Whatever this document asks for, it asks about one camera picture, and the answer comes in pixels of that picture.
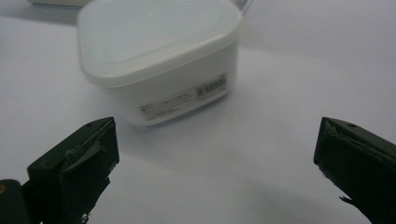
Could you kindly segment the translucent white container lid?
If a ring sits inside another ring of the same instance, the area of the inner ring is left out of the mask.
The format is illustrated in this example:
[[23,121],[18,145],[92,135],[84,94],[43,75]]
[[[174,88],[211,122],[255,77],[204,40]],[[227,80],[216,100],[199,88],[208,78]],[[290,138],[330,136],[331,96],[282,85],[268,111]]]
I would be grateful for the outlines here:
[[92,0],[78,13],[81,70],[117,88],[191,63],[238,40],[229,0]]

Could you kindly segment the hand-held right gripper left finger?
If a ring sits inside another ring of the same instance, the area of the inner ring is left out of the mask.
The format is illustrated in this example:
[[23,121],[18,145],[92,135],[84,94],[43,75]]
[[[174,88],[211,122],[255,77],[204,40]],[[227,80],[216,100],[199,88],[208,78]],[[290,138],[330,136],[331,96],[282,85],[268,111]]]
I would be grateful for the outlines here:
[[34,224],[86,224],[120,162],[116,122],[89,122],[35,160],[22,187]]

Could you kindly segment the white plastic container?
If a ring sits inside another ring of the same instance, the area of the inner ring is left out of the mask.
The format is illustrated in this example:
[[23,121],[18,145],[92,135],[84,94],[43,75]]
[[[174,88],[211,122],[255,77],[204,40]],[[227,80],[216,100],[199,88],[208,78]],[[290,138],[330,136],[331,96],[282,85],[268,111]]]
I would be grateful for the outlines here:
[[132,124],[151,126],[227,95],[239,42],[96,43],[80,46],[86,78]]

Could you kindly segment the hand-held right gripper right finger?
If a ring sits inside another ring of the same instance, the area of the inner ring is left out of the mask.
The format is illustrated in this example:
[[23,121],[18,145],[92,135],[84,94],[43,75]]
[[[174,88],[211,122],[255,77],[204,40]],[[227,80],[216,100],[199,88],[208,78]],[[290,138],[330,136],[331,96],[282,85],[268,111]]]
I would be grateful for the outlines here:
[[362,127],[322,118],[314,164],[372,224],[396,224],[396,145]]

